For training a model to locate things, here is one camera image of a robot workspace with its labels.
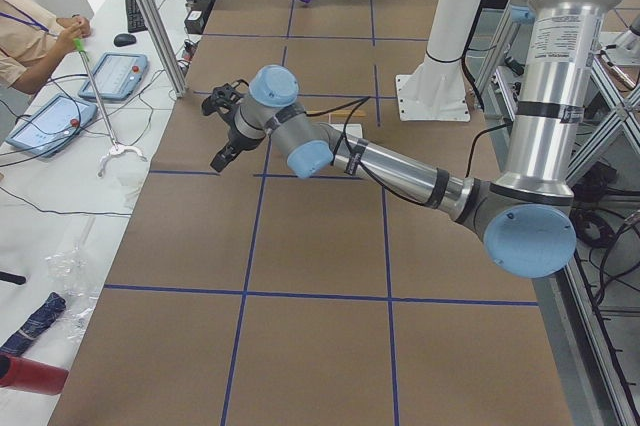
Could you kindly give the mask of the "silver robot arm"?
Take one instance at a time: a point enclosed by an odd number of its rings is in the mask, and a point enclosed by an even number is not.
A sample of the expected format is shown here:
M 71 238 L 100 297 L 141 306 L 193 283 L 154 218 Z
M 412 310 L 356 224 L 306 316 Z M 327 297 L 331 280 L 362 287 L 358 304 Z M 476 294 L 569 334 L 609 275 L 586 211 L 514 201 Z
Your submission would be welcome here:
M 369 178 L 402 199 L 446 212 L 473 231 L 502 269 L 527 278 L 564 268 L 575 246 L 567 183 L 571 149 L 606 14 L 621 0 L 513 0 L 531 9 L 533 29 L 502 174 L 464 179 L 310 119 L 298 82 L 268 65 L 248 82 L 214 89 L 202 104 L 218 114 L 228 140 L 212 160 L 223 170 L 270 139 L 301 178 L 326 166 Z

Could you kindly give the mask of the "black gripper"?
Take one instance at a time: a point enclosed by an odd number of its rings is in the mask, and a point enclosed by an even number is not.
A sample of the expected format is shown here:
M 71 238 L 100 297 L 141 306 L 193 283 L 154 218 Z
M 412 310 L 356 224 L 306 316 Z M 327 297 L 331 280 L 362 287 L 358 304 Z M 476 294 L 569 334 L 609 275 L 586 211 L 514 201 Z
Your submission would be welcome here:
M 223 171 L 242 152 L 256 149 L 266 136 L 262 128 L 252 125 L 241 113 L 227 113 L 222 118 L 229 126 L 228 141 L 210 163 L 214 171 Z

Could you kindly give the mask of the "person's hand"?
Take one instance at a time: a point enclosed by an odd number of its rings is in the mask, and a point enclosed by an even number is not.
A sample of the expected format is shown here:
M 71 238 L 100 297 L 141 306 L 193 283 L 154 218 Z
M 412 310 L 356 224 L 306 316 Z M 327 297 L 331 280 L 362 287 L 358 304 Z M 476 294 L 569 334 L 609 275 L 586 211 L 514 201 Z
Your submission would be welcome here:
M 72 17 L 59 17 L 56 22 L 63 29 L 76 28 L 80 31 L 81 38 L 87 38 L 91 35 L 90 21 L 81 15 Z

